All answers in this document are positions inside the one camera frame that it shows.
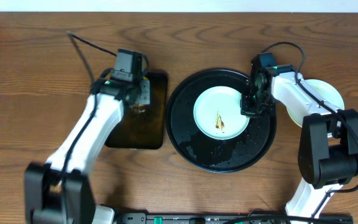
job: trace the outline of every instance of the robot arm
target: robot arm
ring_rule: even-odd
[[[43,166],[31,163],[26,169],[26,223],[62,223],[62,209],[66,209],[68,222],[113,223],[114,210],[95,204],[88,176],[104,142],[121,121],[124,110],[150,104],[150,83],[144,79],[148,69],[145,55],[119,49],[114,68],[105,70],[92,84],[85,110],[64,143]],[[76,138],[71,156],[67,156]],[[61,190],[56,190],[63,173],[65,206],[61,203]]]
[[[104,93],[97,94],[98,107],[94,118],[91,120],[84,133],[76,143],[73,154],[68,162],[67,172],[74,169],[84,175],[91,175],[94,162],[98,157],[104,142],[112,129],[121,121],[124,115],[124,103],[116,100],[115,96]],[[89,118],[94,106],[94,96],[88,97],[85,110],[77,124],[68,135],[64,143],[46,161],[53,170],[61,171],[74,138]]]
[[[241,113],[250,117],[275,116],[275,103],[281,102],[303,124],[298,153],[302,180],[285,210],[287,215],[318,218],[329,200],[327,193],[339,190],[358,175],[358,149],[337,117],[296,82],[295,71],[292,65],[277,66],[270,52],[256,56],[252,60],[248,89],[242,94]],[[342,111],[328,103],[300,73],[297,76],[303,88],[342,116],[358,137],[358,113]],[[340,144],[329,146],[331,137],[340,138]]]

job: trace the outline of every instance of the green indicator light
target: green indicator light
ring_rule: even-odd
[[[154,217],[154,224],[162,224],[162,217]]]

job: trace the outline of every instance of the round black tray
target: round black tray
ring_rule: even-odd
[[[165,123],[173,146],[187,161],[211,172],[235,172],[250,167],[267,152],[276,131],[275,116],[251,118],[240,135],[228,140],[207,137],[194,121],[193,107],[202,92],[214,86],[243,92],[247,82],[241,72],[211,69],[178,85],[169,99]]]

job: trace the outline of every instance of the white plate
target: white plate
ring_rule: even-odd
[[[305,82],[314,89],[320,96],[322,96],[325,100],[330,102],[332,105],[339,107],[340,109],[345,109],[345,103],[341,97],[341,94],[330,84],[321,81],[321,80],[305,80]],[[295,124],[302,128],[302,124],[295,119],[291,111],[288,110],[288,115],[290,115],[291,119]]]
[[[207,136],[225,140],[238,136],[248,125],[249,117],[240,114],[241,93],[227,86],[205,90],[197,98],[193,109],[197,127]],[[224,128],[216,128],[217,115]]]

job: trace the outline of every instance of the wooden table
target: wooden table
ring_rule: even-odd
[[[302,74],[332,84],[346,108],[358,111],[358,14],[0,13],[0,223],[23,223],[23,173],[44,162],[83,111],[89,80],[66,31],[116,50],[145,53],[169,73],[168,95],[199,70],[249,72],[266,46],[291,41],[306,52]],[[95,74],[110,55],[80,45]],[[273,50],[278,64],[298,65],[289,46]],[[279,210],[301,179],[301,129],[277,106],[277,134],[254,166],[214,174],[188,163],[168,136],[158,151],[104,148],[91,183],[100,203],[128,211],[246,214]],[[352,187],[358,178],[345,187]],[[325,213],[350,213],[358,223],[358,192],[336,194]]]

